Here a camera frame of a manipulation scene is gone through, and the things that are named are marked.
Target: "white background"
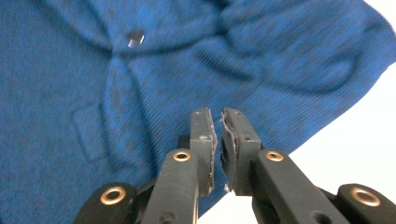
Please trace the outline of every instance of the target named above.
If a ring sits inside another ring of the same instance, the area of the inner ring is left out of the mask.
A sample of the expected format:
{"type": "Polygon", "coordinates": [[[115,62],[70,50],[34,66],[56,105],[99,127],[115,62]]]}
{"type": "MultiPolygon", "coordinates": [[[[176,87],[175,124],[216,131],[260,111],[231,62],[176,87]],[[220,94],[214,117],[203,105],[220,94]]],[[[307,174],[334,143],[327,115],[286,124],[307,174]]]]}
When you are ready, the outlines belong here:
{"type": "MultiPolygon", "coordinates": [[[[396,2],[366,2],[395,30],[396,2]]],[[[359,183],[376,189],[396,203],[396,63],[357,104],[290,156],[316,186],[333,194],[341,185],[359,183]]],[[[257,221],[251,198],[229,193],[198,223],[257,221]]]]}

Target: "sweater button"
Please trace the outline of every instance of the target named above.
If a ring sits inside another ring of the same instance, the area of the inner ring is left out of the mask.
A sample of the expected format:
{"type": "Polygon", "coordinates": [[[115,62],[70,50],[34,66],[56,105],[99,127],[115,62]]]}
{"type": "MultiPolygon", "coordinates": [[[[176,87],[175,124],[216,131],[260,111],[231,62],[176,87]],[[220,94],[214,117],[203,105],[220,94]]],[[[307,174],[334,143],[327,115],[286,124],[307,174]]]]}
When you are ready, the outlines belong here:
{"type": "Polygon", "coordinates": [[[145,35],[143,34],[142,31],[137,30],[129,33],[127,35],[127,38],[129,39],[128,47],[134,48],[143,43],[143,40],[145,39],[145,35]]]}

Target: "blue knit fabric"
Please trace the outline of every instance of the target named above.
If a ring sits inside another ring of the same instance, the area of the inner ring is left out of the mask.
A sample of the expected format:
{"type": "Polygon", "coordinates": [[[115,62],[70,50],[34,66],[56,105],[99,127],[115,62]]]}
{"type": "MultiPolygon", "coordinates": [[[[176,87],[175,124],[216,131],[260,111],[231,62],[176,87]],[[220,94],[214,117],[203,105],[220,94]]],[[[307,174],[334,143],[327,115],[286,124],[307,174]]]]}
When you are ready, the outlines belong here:
{"type": "MultiPolygon", "coordinates": [[[[218,135],[233,107],[290,153],[396,61],[358,0],[18,0],[0,22],[4,223],[71,223],[104,183],[144,185],[201,107],[218,135]],[[145,38],[128,48],[133,31],[145,38]]],[[[215,164],[200,214],[225,194],[219,150],[215,164]]]]}

